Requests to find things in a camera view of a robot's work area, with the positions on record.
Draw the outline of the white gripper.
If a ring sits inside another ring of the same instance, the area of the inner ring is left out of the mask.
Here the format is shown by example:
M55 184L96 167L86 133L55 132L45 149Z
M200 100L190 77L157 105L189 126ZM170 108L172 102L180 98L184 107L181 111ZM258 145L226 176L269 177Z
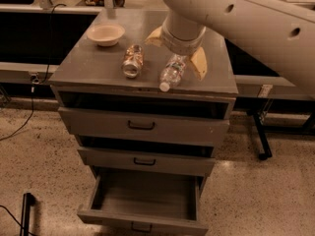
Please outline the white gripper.
M166 26L158 27L153 30L146 38L147 45L154 45L162 47L164 45L171 52L182 55L190 56L189 61L193 69L195 77L202 81L208 72L208 63L206 54L203 47L200 47L205 35L206 28L202 27L197 37L192 40L181 40L173 36Z

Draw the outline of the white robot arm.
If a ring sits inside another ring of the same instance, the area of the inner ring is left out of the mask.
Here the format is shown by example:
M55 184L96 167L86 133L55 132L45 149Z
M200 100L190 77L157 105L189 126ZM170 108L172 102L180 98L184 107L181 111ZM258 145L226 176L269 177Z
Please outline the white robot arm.
M163 24L146 39L184 56L199 56L211 29L315 96L315 13L279 0L162 0Z

